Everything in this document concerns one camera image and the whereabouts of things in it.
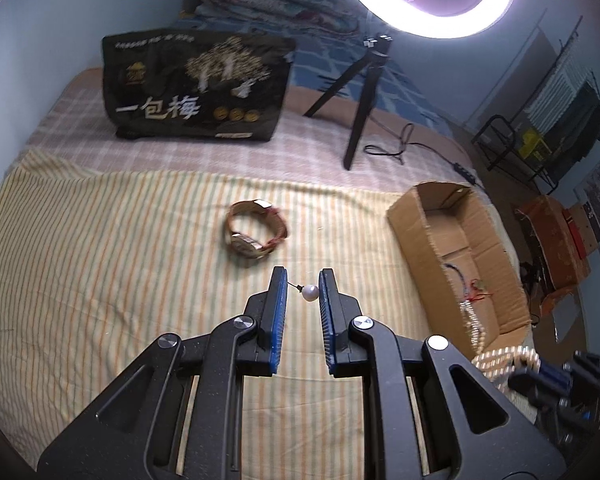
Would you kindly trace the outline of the white pearl earring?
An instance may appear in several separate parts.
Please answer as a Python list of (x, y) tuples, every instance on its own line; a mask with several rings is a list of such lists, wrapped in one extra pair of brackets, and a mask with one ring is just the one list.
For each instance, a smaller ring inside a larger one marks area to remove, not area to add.
[(320, 296), (320, 289), (317, 285), (309, 284), (309, 285), (300, 285), (300, 284), (291, 284), (288, 283), (290, 287), (300, 292), (300, 295), (307, 302), (313, 302), (318, 299)]

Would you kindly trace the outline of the red strap wrist watch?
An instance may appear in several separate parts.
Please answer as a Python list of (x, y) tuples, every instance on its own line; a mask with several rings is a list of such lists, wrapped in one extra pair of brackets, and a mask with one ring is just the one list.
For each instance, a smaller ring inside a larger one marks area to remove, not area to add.
[(287, 223), (267, 200), (241, 200), (230, 205), (224, 219), (224, 242), (238, 256), (266, 258), (288, 237)]

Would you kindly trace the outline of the green jade red cord pendant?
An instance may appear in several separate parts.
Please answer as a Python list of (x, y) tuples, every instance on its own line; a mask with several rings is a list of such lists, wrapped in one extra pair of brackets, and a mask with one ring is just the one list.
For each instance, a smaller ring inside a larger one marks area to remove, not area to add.
[(453, 263), (445, 263), (444, 266), (447, 269), (454, 271), (457, 277), (460, 279), (464, 301), (474, 304), (477, 301), (485, 300), (486, 298), (490, 298), (492, 296), (492, 294), (486, 289), (486, 286), (484, 286), (483, 282), (478, 280), (478, 278), (473, 278), (470, 282), (468, 282), (458, 266)]

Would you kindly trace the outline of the orange cardboard box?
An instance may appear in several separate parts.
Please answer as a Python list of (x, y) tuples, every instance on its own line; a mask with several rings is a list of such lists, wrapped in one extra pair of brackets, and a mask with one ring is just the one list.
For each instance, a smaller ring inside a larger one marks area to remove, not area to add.
[(589, 202), (566, 208), (548, 195), (536, 196), (514, 209), (539, 271), (544, 297), (541, 316), (547, 316), (565, 296), (590, 275), (588, 256), (600, 248), (600, 222)]

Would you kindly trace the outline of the cardboard box tray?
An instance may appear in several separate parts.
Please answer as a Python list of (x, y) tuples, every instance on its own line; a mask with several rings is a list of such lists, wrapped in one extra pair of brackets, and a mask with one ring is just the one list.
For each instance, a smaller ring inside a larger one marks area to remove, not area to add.
[[(518, 266), (475, 191), (424, 182), (400, 196), (387, 218), (434, 334), (469, 359), (524, 344), (531, 320)], [(468, 282), (478, 278), (492, 296), (464, 301), (460, 279), (445, 263), (458, 266)]]

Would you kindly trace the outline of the yellow striped cloth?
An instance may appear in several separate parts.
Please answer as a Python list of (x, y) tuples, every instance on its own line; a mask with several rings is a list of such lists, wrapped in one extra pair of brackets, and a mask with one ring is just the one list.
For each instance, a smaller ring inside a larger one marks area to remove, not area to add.
[[(224, 242), (231, 204), (267, 200), (288, 237)], [(0, 186), (0, 428), (28, 465), (151, 341), (209, 333), (268, 287), (324, 268), (364, 312), (429, 326), (386, 218), (396, 196), (193, 171), (99, 172), (32, 150)]]

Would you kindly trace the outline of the pink checked bedsheet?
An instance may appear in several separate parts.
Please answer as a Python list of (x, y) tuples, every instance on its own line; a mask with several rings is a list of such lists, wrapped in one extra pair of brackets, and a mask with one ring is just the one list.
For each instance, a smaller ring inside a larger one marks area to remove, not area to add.
[(102, 70), (75, 76), (27, 140), (38, 148), (98, 171), (187, 170), (266, 180), (306, 182), (403, 193), (419, 182), (462, 182), (455, 165), (474, 169), (456, 141), (422, 125), (400, 151), (405, 119), (378, 110), (364, 129), (363, 145), (383, 155), (358, 151), (350, 170), (342, 159), (355, 103), (336, 98), (314, 118), (303, 116), (315, 91), (290, 87), (274, 136), (268, 142), (202, 139), (117, 138), (102, 100)]

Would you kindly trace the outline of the black metal rack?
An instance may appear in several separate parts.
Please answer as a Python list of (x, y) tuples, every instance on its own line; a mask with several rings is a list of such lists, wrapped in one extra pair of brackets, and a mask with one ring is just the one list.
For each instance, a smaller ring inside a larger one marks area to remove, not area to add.
[(559, 180), (552, 177), (550, 167), (559, 151), (552, 150), (528, 122), (515, 125), (501, 114), (492, 115), (471, 138), (471, 144), (486, 161), (486, 170), (498, 170), (540, 194), (550, 195), (558, 188)]

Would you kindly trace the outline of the black snack bag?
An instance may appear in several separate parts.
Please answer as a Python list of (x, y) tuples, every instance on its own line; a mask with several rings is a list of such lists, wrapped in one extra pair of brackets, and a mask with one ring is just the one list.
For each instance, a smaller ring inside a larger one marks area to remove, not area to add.
[(163, 28), (102, 38), (105, 110), (126, 140), (271, 140), (296, 43)]

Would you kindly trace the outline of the black tripod stand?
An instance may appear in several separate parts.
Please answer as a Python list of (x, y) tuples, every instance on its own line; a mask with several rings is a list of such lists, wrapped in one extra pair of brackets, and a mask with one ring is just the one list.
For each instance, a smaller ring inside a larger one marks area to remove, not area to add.
[(345, 170), (350, 170), (352, 167), (364, 127), (373, 109), (378, 82), (389, 59), (392, 38), (388, 35), (376, 35), (374, 38), (368, 38), (365, 45), (366, 51), (362, 58), (352, 63), (303, 114), (304, 117), (313, 117), (346, 84), (365, 70), (363, 87), (358, 99), (358, 108), (354, 115), (347, 149), (342, 160)]

